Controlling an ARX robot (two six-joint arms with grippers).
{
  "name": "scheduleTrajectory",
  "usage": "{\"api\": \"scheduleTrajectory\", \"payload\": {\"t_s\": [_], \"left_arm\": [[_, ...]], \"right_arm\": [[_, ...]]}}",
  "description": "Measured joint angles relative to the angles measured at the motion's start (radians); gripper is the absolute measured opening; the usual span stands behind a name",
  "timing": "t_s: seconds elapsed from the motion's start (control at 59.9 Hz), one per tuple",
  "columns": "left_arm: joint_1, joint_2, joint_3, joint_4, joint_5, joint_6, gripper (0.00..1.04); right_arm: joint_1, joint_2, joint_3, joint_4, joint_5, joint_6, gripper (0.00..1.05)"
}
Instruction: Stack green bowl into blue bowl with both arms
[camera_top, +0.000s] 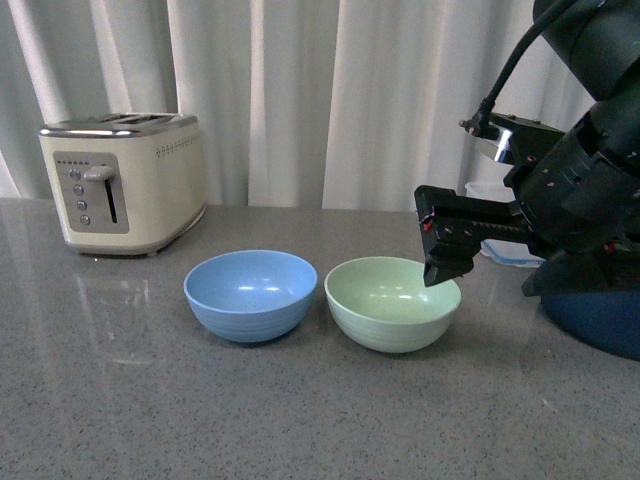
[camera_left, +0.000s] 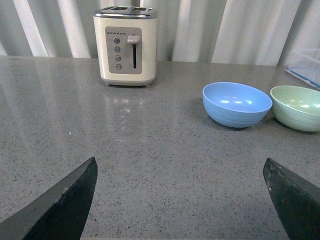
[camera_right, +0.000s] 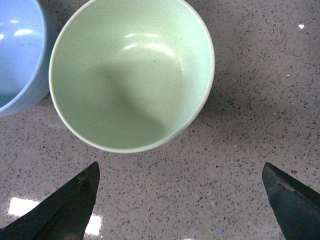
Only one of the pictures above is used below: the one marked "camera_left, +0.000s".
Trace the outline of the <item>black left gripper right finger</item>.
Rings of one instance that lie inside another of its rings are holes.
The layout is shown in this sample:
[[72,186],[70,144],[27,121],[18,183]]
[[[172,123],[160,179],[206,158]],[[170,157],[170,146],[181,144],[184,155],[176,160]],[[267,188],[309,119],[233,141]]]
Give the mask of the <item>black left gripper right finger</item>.
[[263,177],[281,224],[291,240],[320,238],[320,188],[267,158]]

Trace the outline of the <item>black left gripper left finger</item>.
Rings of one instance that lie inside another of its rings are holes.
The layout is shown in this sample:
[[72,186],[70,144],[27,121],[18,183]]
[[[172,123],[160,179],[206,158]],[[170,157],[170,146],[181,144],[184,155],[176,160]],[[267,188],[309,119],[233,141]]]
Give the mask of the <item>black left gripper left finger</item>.
[[98,177],[91,157],[29,205],[0,224],[2,240],[79,240]]

